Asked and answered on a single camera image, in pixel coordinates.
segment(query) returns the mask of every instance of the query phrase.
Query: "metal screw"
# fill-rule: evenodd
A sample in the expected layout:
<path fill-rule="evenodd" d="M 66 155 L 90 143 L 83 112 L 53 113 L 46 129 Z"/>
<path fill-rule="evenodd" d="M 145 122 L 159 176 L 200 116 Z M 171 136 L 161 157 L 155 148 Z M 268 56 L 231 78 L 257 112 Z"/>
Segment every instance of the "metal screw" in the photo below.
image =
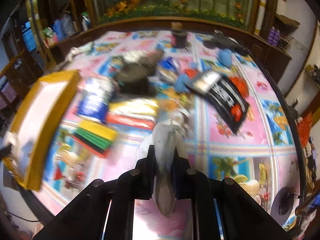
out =
<path fill-rule="evenodd" d="M 94 185 L 95 187 L 99 187 L 102 183 L 104 183 L 104 181 L 102 179 L 95 179 L 92 182 L 92 185 Z"/>
<path fill-rule="evenodd" d="M 228 185 L 232 185 L 232 184 L 234 184 L 234 182 L 235 181 L 232 178 L 225 178 L 224 179 L 224 183 L 228 184 Z"/>
<path fill-rule="evenodd" d="M 189 174 L 189 175 L 195 175 L 196 174 L 196 170 L 195 169 L 187 169 L 187 173 Z"/>
<path fill-rule="evenodd" d="M 140 173 L 140 171 L 139 171 L 138 169 L 133 169 L 133 170 L 130 171 L 130 174 L 131 174 L 132 176 L 136 176 L 136 175 L 138 175 L 139 173 Z"/>

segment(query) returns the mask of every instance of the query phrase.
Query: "black round disc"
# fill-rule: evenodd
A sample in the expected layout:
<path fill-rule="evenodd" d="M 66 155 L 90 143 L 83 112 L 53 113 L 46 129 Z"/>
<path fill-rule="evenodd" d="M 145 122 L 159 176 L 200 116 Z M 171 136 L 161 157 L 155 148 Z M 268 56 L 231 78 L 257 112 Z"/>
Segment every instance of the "black round disc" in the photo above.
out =
<path fill-rule="evenodd" d="M 292 212 L 294 198 L 289 197 L 289 194 L 292 193 L 293 190 L 291 188 L 283 187 L 279 190 L 272 203 L 270 215 L 281 226 L 288 220 Z"/>

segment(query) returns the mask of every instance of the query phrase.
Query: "yellow sponge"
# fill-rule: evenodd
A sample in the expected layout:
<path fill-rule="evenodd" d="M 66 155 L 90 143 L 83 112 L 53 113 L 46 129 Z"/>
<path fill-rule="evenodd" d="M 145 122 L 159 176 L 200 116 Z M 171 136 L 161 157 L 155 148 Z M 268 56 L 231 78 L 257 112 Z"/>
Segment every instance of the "yellow sponge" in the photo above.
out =
<path fill-rule="evenodd" d="M 99 135 L 107 140 L 114 141 L 116 140 L 118 136 L 118 132 L 115 130 L 112 130 L 104 125 L 88 121 L 88 120 L 83 120 L 80 124 L 79 127 L 87 130 L 89 132 L 92 132 L 96 135 Z"/>

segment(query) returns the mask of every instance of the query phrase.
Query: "black cable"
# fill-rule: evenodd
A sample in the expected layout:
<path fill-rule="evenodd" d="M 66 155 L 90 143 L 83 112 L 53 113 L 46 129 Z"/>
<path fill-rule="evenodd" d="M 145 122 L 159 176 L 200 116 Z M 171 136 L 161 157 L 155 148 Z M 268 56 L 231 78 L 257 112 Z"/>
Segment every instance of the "black cable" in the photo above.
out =
<path fill-rule="evenodd" d="M 20 219 L 25 220 L 25 221 L 27 221 L 27 222 L 39 222 L 39 220 L 28 220 L 28 219 L 25 219 L 25 218 L 19 217 L 19 216 L 15 215 L 15 214 L 12 214 L 12 213 L 11 213 L 11 212 L 9 212 L 9 211 L 6 211 L 6 212 L 7 212 L 8 214 L 10 214 L 10 215 L 14 216 L 14 217 L 20 218 Z"/>

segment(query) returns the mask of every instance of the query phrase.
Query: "patterned tablecloth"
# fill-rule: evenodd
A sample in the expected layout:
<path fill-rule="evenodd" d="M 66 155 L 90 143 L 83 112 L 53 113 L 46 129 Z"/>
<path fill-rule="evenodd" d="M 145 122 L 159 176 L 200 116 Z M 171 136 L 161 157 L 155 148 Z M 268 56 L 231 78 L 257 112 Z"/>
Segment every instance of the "patterned tablecloth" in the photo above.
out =
<path fill-rule="evenodd" d="M 218 62 L 218 49 L 203 46 L 203 39 L 209 38 L 209 35 L 189 33 L 188 46 L 174 49 L 169 31 L 108 32 L 96 41 L 95 49 L 89 55 L 76 56 L 68 69 L 79 69 L 83 77 L 90 76 L 92 72 L 108 76 L 114 71 L 112 66 L 119 60 L 117 56 L 124 52 L 150 52 L 161 48 L 165 51 L 165 57 L 172 56 L 179 62 L 180 72 L 196 66 L 200 71 L 213 68 L 226 75 L 236 73 L 243 76 L 249 86 L 250 95 L 246 100 L 250 104 L 250 114 L 238 135 L 232 134 L 215 108 L 203 99 L 194 95 L 178 95 L 172 87 L 157 79 L 151 79 L 151 83 L 159 89 L 161 112 L 158 121 L 165 120 L 170 112 L 179 107 L 185 107 L 191 115 L 188 137 L 185 138 L 191 166 L 214 179 L 244 175 L 248 187 L 254 180 L 258 181 L 260 189 L 252 192 L 252 197 L 270 213 L 273 199 L 281 188 L 294 187 L 296 193 L 300 193 L 297 154 L 287 119 L 276 94 L 253 60 L 233 54 L 233 67 L 229 70 Z M 106 159 L 88 154 L 69 136 L 80 120 L 75 115 L 80 97 L 79 93 L 75 96 L 60 123 L 49 151 L 42 189 L 34 192 L 54 215 L 92 180 L 117 179 L 123 172 L 133 169 L 139 158 L 139 145 L 151 133 L 117 126 L 119 139 Z M 80 169 L 75 171 L 56 158 L 61 142 L 71 145 L 73 152 L 78 154 L 82 163 Z M 294 209 L 283 225 L 285 228 L 290 228 L 294 223 Z M 191 225 L 191 205 L 188 200 L 177 201 L 168 219 L 159 214 L 153 200 L 135 202 L 133 239 L 189 238 Z"/>

